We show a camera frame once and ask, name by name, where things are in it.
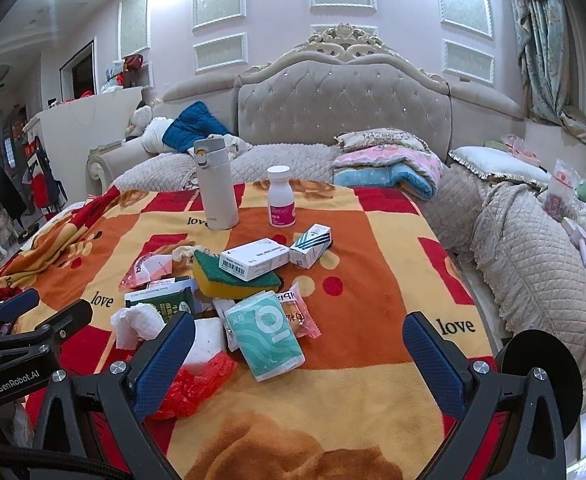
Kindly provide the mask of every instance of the dark green snack package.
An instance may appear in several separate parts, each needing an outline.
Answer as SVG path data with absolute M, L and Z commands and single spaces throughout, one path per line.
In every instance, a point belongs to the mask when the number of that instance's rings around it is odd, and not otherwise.
M 193 309 L 193 293 L 190 287 L 183 288 L 177 292 L 170 292 L 154 298 L 144 298 L 143 300 L 126 300 L 125 306 L 134 306 L 138 303 L 150 303 L 157 312 L 160 313 L 165 323 L 168 323 L 173 314 L 176 312 L 187 312 L 193 317 L 195 310 Z

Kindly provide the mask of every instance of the black coat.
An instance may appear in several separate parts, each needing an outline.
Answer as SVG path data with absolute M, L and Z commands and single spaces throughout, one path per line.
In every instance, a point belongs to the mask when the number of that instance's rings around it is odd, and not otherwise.
M 14 220 L 18 220 L 22 213 L 26 211 L 26 204 L 20 195 L 20 192 L 15 189 L 4 168 L 0 166 L 0 204 L 6 209 L 6 212 Z

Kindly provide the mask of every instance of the thermos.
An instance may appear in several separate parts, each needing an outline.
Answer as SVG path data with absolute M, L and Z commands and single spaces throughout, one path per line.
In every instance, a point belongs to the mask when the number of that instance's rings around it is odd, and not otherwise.
M 240 221 L 224 139 L 202 139 L 193 144 L 199 193 L 209 229 L 230 229 Z

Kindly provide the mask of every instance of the green and yellow sponge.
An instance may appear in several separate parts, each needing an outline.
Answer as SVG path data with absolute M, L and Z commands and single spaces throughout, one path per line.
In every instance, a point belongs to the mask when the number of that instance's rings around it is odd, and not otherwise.
M 193 253 L 193 278 L 202 294 L 224 300 L 243 300 L 263 290 L 277 292 L 282 286 L 281 279 L 273 271 L 250 282 L 240 280 L 219 268 L 219 256 L 202 251 Z

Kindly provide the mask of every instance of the orange blanket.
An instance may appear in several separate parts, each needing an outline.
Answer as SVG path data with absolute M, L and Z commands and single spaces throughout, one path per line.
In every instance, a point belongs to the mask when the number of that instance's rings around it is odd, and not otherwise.
M 123 306 L 119 281 L 140 254 L 184 244 L 219 252 L 261 237 L 290 245 L 312 224 L 328 225 L 333 246 L 318 263 L 278 270 L 285 288 L 299 283 L 322 331 L 301 339 L 306 363 L 256 383 L 241 362 L 194 416 L 147 427 L 189 480 L 415 478 L 451 421 L 443 420 L 402 344 L 404 316 L 421 310 L 471 358 L 490 355 L 478 311 L 401 191 L 293 184 L 294 226 L 269 225 L 267 183 L 257 182 L 236 186 L 240 223 L 228 232 L 209 231 L 197 192 L 111 188 L 39 235 L 4 269 L 0 285 L 40 293 L 41 304 L 20 319 L 21 331 L 77 298 L 90 301 L 91 326 L 62 346 L 62 363 L 71 373 L 93 373 L 126 354 L 114 348 L 109 319 Z M 176 272 L 189 270 L 182 264 Z M 28 399 L 32 416 L 41 396 Z M 104 425 L 100 431 L 112 450 Z

